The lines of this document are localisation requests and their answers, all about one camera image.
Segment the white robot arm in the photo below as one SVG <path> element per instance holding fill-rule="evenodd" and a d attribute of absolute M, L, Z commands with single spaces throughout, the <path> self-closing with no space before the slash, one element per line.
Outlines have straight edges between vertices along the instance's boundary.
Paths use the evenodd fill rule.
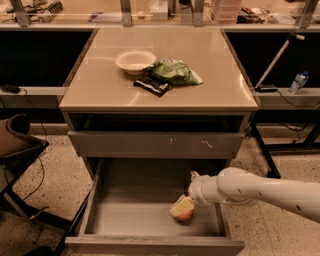
<path fill-rule="evenodd" d="M 216 176 L 192 171 L 188 195 L 182 195 L 171 206 L 170 215 L 178 219 L 191 213 L 195 206 L 248 205 L 254 200 L 320 222 L 319 183 L 266 178 L 234 167 L 225 168 Z"/>

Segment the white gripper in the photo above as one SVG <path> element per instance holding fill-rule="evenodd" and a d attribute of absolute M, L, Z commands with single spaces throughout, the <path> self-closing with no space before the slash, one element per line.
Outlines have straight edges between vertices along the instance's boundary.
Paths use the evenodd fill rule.
<path fill-rule="evenodd" d="M 190 176 L 189 196 L 182 195 L 170 207 L 169 213 L 174 218 L 189 210 L 193 211 L 195 204 L 204 207 L 219 202 L 219 191 L 215 176 L 199 175 L 196 171 L 191 171 Z"/>

